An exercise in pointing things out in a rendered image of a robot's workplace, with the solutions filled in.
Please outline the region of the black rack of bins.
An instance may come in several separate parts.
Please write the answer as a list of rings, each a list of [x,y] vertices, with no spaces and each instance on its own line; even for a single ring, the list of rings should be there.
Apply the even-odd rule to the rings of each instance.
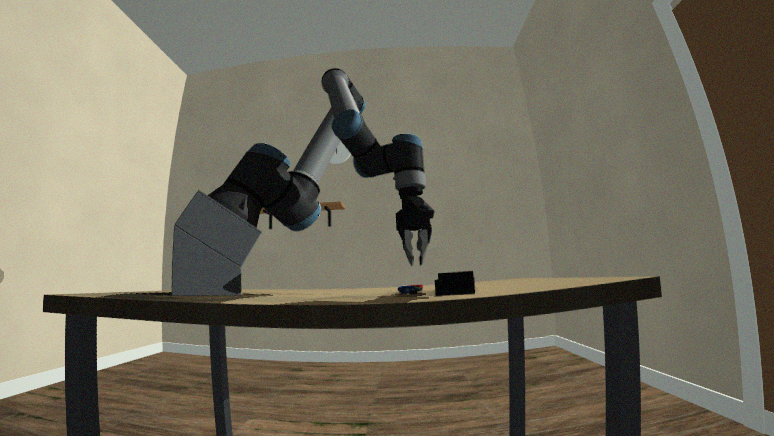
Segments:
[[[473,271],[438,273],[438,279],[435,280],[435,295],[468,293],[475,293]]]

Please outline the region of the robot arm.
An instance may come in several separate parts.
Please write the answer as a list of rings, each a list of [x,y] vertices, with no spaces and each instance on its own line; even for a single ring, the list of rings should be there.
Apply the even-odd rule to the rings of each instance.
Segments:
[[[354,157],[354,168],[360,176],[369,178],[394,172],[396,190],[410,186],[424,189],[421,139],[413,134],[398,134],[393,137],[393,143],[380,146],[362,120],[365,101],[348,79],[338,68],[324,73],[321,82],[331,108],[294,172],[287,171],[290,160],[279,149],[256,143],[224,184],[208,196],[256,228],[264,207],[290,230],[304,230],[320,215],[318,184],[340,140]]]

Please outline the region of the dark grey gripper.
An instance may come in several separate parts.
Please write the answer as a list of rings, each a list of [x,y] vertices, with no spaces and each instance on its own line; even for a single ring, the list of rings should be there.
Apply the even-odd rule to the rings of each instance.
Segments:
[[[399,189],[400,199],[402,199],[402,209],[396,213],[396,230],[402,239],[403,249],[405,250],[407,259],[411,266],[413,266],[414,256],[412,254],[411,240],[413,233],[411,231],[418,230],[417,250],[420,251],[419,261],[420,265],[423,264],[428,243],[432,233],[430,219],[417,218],[415,214],[405,204],[406,196],[419,196],[423,194],[421,187],[410,186]],[[419,230],[421,229],[421,230]]]

